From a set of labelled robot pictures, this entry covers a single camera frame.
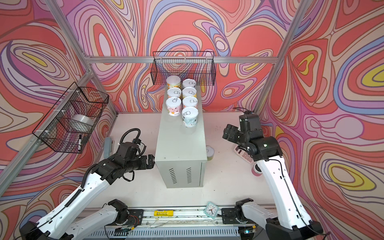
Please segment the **green circuit board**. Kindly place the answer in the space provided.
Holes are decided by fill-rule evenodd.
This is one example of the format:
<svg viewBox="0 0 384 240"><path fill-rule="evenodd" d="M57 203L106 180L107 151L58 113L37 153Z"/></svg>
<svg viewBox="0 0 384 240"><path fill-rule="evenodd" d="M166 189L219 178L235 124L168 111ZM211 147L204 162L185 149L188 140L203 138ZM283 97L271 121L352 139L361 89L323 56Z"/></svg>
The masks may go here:
<svg viewBox="0 0 384 240"><path fill-rule="evenodd" d="M132 230L134 230L134 228L133 229L132 228L115 229L114 236L117 236L117 237L127 236Z"/></svg>

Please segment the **grey metal cabinet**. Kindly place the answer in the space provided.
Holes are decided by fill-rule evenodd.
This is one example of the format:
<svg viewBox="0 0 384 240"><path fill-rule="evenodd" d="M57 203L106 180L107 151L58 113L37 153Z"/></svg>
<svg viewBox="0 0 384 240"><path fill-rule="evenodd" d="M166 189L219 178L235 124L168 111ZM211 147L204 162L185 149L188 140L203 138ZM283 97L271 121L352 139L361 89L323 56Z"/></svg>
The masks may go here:
<svg viewBox="0 0 384 240"><path fill-rule="evenodd" d="M204 185L207 163L206 138L201 103L197 88L197 125L185 126L182 116L168 114L166 102L160 120L156 146L156 166L167 188L200 188Z"/></svg>

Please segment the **green label can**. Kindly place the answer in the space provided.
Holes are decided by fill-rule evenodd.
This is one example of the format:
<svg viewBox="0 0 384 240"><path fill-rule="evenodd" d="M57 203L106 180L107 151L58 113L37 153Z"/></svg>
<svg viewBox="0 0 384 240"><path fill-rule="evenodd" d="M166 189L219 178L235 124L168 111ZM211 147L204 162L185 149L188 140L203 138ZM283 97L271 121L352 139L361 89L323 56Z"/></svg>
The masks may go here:
<svg viewBox="0 0 384 240"><path fill-rule="evenodd" d="M211 146L206 146L207 161L211 161L214 158L215 150Z"/></svg>

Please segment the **pink round container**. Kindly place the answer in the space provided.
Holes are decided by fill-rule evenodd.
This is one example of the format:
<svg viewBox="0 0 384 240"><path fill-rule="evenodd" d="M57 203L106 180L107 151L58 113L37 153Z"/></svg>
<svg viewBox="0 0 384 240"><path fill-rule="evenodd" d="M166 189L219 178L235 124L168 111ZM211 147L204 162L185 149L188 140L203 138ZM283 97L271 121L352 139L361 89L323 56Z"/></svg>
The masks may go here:
<svg viewBox="0 0 384 240"><path fill-rule="evenodd" d="M252 167L252 174L256 177L259 177L261 176L263 173L261 171L261 169L258 167L257 164L254 164L253 167Z"/></svg>

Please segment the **black marker pen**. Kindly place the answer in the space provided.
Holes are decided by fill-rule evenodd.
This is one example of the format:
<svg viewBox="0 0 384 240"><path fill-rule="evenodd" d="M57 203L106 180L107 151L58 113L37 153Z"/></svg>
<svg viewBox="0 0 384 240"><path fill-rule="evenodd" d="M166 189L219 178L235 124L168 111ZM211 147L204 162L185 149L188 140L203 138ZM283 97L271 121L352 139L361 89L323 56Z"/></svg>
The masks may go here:
<svg viewBox="0 0 384 240"><path fill-rule="evenodd" d="M79 135L78 139L78 152L80 153L82 151L82 135Z"/></svg>

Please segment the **orange fruit can plastic lid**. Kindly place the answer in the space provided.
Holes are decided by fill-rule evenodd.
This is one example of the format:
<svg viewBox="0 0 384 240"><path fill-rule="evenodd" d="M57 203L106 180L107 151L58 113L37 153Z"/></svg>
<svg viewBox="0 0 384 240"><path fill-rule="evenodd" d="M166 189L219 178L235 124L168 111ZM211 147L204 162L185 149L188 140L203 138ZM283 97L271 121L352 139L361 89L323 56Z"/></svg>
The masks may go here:
<svg viewBox="0 0 384 240"><path fill-rule="evenodd" d="M171 88L180 88L181 87L181 78L179 76L169 76L166 79L166 84L168 89Z"/></svg>

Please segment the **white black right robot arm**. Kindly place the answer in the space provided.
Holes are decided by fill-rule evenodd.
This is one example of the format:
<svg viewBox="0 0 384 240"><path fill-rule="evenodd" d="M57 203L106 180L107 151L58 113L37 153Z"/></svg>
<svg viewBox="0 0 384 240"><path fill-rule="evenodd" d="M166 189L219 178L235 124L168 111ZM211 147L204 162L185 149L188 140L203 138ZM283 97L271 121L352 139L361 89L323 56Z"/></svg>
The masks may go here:
<svg viewBox="0 0 384 240"><path fill-rule="evenodd" d="M262 227L270 240L307 240L323 235L321 224L312 220L298 197L278 141L264 136L257 114L246 110L239 121L239 127L226 126L223 139L237 144L256 163L257 170L266 179L277 210L274 214L246 199L236 203L240 219L251 220Z"/></svg>

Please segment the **pink calculator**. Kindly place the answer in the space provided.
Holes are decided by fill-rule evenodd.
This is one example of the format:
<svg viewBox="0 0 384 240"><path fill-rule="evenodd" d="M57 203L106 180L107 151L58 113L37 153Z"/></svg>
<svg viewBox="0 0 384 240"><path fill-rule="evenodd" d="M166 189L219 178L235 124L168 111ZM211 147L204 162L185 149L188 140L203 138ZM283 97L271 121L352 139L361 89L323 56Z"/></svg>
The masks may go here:
<svg viewBox="0 0 384 240"><path fill-rule="evenodd" d="M242 158L247 163L254 163L254 160L250 157L250 155L246 151L242 150L239 146L235 145L234 152L238 157Z"/></svg>

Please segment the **can one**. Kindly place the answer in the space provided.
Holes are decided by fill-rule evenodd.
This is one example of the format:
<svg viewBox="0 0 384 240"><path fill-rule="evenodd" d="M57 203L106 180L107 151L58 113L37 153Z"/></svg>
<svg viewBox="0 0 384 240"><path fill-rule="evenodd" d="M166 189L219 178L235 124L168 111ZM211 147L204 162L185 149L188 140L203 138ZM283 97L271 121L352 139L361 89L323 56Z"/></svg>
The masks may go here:
<svg viewBox="0 0 384 240"><path fill-rule="evenodd" d="M166 100L168 114L172 117L177 117L181 114L182 101L180 98L171 97Z"/></svg>

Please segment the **silver tape roll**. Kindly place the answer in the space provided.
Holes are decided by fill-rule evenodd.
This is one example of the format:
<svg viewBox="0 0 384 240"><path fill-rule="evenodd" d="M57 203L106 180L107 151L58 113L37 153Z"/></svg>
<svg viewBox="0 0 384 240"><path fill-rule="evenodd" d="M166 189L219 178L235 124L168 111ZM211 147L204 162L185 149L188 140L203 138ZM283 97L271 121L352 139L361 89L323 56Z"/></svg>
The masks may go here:
<svg viewBox="0 0 384 240"><path fill-rule="evenodd" d="M74 115L72 117L72 120L78 121L78 122L80 122L82 124L89 125L89 126L93 126L94 125L94 121L91 118L89 118L89 117L87 117L85 115L81 115L81 114Z"/></svg>

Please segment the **pink label can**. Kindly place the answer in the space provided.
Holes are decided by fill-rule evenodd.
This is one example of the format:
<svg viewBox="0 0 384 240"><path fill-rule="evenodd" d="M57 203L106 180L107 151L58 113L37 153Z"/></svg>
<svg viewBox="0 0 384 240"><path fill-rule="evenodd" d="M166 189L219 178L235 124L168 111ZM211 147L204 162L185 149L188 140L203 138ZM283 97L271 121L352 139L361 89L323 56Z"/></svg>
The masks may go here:
<svg viewBox="0 0 384 240"><path fill-rule="evenodd" d="M198 107L198 99L194 96L188 96L188 97L183 98L183 107L184 108L187 108L187 107L197 108Z"/></svg>
<svg viewBox="0 0 384 240"><path fill-rule="evenodd" d="M180 88L169 88L167 90L167 95L168 95L168 98L181 98L182 96L182 90Z"/></svg>

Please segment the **white brown label can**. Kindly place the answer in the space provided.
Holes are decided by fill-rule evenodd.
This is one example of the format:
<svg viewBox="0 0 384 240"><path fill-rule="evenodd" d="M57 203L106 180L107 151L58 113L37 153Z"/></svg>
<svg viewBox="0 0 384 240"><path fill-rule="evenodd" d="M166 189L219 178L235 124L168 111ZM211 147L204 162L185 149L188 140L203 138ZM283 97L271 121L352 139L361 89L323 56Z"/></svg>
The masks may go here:
<svg viewBox="0 0 384 240"><path fill-rule="evenodd" d="M196 81L193 79L185 79L182 86L183 88L194 88L196 86Z"/></svg>

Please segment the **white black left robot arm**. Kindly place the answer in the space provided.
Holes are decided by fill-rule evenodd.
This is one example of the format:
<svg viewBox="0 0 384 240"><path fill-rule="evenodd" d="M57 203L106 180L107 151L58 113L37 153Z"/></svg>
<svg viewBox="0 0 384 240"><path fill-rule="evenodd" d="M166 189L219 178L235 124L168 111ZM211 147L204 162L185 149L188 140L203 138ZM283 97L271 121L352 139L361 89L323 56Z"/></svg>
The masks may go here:
<svg viewBox="0 0 384 240"><path fill-rule="evenodd" d="M150 170L154 155L145 155L140 142L120 143L115 154L90 166L80 186L51 212L36 223L27 222L20 229L23 240L80 240L108 224L124 225L129 218L128 207L119 200L107 203L93 217L75 222L75 218L101 192L126 173Z"/></svg>

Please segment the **blue can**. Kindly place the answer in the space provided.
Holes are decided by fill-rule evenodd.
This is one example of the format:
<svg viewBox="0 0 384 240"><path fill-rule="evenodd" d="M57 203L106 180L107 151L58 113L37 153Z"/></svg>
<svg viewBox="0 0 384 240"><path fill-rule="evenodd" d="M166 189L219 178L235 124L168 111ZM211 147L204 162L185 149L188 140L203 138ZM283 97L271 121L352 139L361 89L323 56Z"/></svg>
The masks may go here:
<svg viewBox="0 0 384 240"><path fill-rule="evenodd" d="M195 107L186 107L182 110L183 123L187 128L193 128L197 125L199 111Z"/></svg>

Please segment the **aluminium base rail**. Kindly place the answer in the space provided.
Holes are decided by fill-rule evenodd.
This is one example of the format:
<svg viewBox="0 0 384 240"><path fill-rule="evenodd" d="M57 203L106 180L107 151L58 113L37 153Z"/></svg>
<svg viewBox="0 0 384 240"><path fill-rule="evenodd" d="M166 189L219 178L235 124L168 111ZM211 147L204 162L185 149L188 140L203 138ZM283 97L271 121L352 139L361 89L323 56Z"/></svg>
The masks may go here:
<svg viewBox="0 0 384 240"><path fill-rule="evenodd" d="M222 217L222 209L234 209L234 205L219 205L218 215L214 219L204 213L205 208L205 206L129 208L128 218L124 225L136 229L261 227L260 224L251 220L237 220L235 215Z"/></svg>

